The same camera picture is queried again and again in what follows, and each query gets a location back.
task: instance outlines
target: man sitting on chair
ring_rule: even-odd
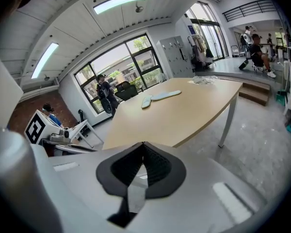
[[[276,78],[276,75],[271,71],[270,61],[268,54],[262,53],[260,47],[260,37],[254,33],[252,35],[253,44],[250,46],[250,54],[253,64],[258,67],[265,66],[267,69],[267,75],[271,78]]]

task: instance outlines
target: railing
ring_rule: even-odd
[[[232,21],[241,17],[271,11],[276,11],[276,9],[270,0],[258,0],[225,11],[222,14],[225,16],[227,21]]]

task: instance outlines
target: black chair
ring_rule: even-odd
[[[138,91],[135,85],[130,84],[128,81],[124,81],[116,86],[117,92],[115,95],[120,99],[127,101],[128,99],[138,95]]]

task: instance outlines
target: staircase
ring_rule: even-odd
[[[218,76],[218,78],[221,80],[242,82],[243,85],[239,91],[239,96],[266,106],[268,97],[271,93],[270,85],[252,80],[239,79],[228,76]]]

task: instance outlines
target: backpack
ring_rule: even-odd
[[[106,99],[109,95],[109,91],[103,85],[100,84],[97,84],[96,91],[99,100]]]

